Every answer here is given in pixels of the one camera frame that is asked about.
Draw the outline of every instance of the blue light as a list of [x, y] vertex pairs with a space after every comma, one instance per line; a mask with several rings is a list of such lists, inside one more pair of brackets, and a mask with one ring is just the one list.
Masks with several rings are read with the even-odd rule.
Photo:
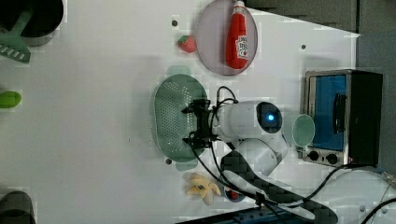
[[274, 118], [274, 115], [268, 115], [268, 120], [270, 120], [270, 121], [273, 121], [275, 118]]

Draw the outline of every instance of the oven window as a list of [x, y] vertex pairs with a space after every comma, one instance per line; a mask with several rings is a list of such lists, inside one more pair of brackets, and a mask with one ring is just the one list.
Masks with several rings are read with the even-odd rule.
[[334, 133], [333, 109], [335, 95], [347, 94], [347, 76], [316, 77], [315, 117], [313, 147], [335, 151], [344, 150], [344, 133]]

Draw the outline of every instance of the pink plate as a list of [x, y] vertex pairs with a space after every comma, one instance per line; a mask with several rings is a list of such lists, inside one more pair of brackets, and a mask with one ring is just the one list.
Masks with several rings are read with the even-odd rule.
[[198, 53], [203, 64], [212, 72], [224, 76], [238, 75], [247, 69], [256, 55], [257, 27], [253, 17], [247, 10], [247, 65], [241, 69], [233, 69], [225, 62], [225, 45], [233, 15], [232, 0], [215, 0], [201, 14], [195, 27], [195, 39]]

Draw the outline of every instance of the white table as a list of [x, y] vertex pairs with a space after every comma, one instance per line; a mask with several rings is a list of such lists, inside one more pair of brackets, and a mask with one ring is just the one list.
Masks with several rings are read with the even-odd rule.
[[[68, 1], [58, 36], [32, 49], [29, 65], [0, 59], [0, 87], [22, 94], [21, 105], [0, 113], [2, 193], [29, 193], [37, 223], [172, 223], [251, 207], [220, 197], [205, 206], [185, 194], [192, 171], [166, 165], [152, 138], [154, 88], [169, 66], [186, 65], [211, 100], [226, 85], [240, 101], [298, 111], [305, 71], [354, 67], [356, 36], [250, 10], [256, 59], [243, 74], [223, 77], [175, 44], [208, 2]], [[223, 148], [217, 143], [219, 156]], [[313, 188], [330, 170], [291, 151], [271, 177]]]

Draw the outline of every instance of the toaster oven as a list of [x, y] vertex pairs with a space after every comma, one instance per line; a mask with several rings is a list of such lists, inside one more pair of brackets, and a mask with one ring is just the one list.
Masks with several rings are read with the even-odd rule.
[[330, 166], [377, 165], [381, 102], [381, 74], [307, 72], [304, 112], [316, 129], [303, 160]]

